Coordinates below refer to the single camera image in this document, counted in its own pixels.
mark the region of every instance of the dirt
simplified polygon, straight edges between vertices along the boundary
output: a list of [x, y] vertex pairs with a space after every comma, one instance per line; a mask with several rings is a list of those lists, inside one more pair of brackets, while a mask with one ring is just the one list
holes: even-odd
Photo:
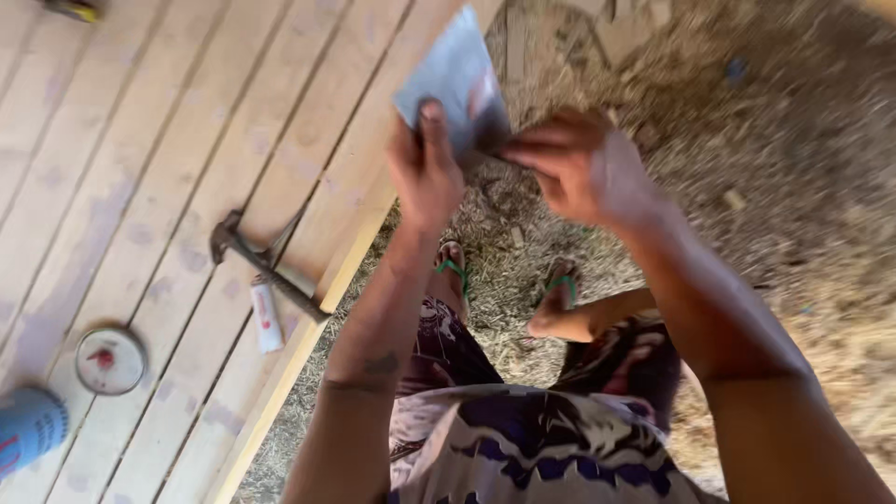
[[[530, 41], [517, 83], [504, 82], [508, 18]], [[573, 104], [618, 107], [633, 135], [652, 128], [650, 174], [763, 295], [896, 490], [896, 30], [833, 1], [676, 0], [666, 29], [611, 71], [587, 16], [519, 0], [487, 42], [514, 127]], [[552, 216], [530, 174], [490, 165], [468, 182], [446, 236], [467, 252], [470, 331], [505, 380], [548, 386], [564, 346], [527, 343], [524, 325], [551, 263], [582, 266], [581, 301], [640, 287], [641, 272], [613, 236]], [[234, 502], [276, 501], [340, 321], [398, 220], [393, 209]], [[686, 380], [669, 447], [704, 488], [724, 493], [711, 417]]]

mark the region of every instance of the foot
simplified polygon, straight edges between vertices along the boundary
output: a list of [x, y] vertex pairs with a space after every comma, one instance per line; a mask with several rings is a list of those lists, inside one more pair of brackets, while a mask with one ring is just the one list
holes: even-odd
[[[554, 284], [558, 278], [569, 276], [578, 284], [581, 273], [572, 260], [563, 259], [554, 268], [548, 285]], [[570, 292], [567, 282], [560, 282], [550, 291], [545, 292], [532, 320], [526, 325], [526, 329], [533, 338], [545, 338], [551, 336], [553, 325], [565, 311], [575, 308], [573, 305], [573, 293]]]
[[[446, 259], [451, 259], [461, 269], [467, 269], [463, 248], [456, 241], [447, 241], [439, 248], [438, 252], [435, 253], [433, 267], [437, 268]], [[433, 280], [430, 282], [430, 295], [442, 300], [456, 311], [461, 320], [466, 320], [470, 307], [463, 298], [463, 280], [461, 276], [451, 268], [446, 267], [441, 273], [433, 272], [433, 277]]]

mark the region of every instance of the hand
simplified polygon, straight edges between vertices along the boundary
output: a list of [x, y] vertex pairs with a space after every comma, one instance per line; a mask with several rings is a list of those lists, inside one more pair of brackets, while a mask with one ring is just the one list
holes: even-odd
[[401, 201], [403, 222], [418, 230], [441, 232], [461, 204], [463, 173], [452, 155], [444, 109], [438, 100], [420, 106], [423, 144], [396, 114], [389, 146], [389, 170]]
[[637, 147], [599, 113], [562, 110], [502, 155], [533, 168], [550, 209], [574, 221], [634, 226], [662, 200]]

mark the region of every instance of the hammer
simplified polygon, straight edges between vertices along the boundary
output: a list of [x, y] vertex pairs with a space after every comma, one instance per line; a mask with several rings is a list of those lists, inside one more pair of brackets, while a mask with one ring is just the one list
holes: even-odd
[[286, 295], [287, 298], [289, 298], [289, 300], [296, 303], [296, 306], [301, 308], [309, 317], [313, 318], [315, 323], [322, 324], [326, 322], [330, 318], [330, 314], [321, 310], [308, 296], [305, 295], [304, 292], [293, 285], [292, 282], [274, 271], [273, 268], [268, 265], [268, 262], [255, 254], [246, 243], [246, 240], [240, 236], [239, 232], [237, 232], [237, 225], [239, 224], [239, 218], [242, 217], [242, 215], [243, 213], [239, 210], [231, 210], [224, 221], [219, 222], [218, 225], [215, 226], [214, 231], [211, 232], [211, 238], [209, 239], [209, 245], [211, 246], [211, 260], [215, 265], [221, 264], [221, 262], [224, 261], [224, 251], [228, 248], [232, 248], [248, 261], [250, 265], [258, 270], [258, 274], [261, 275], [266, 282], [273, 283]]

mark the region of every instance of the metal lid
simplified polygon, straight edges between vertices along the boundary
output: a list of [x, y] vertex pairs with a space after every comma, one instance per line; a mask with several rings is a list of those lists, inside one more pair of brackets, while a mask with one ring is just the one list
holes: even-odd
[[75, 354], [78, 379], [99, 395], [122, 395], [140, 383], [146, 371], [146, 350], [124, 329], [90, 331]]

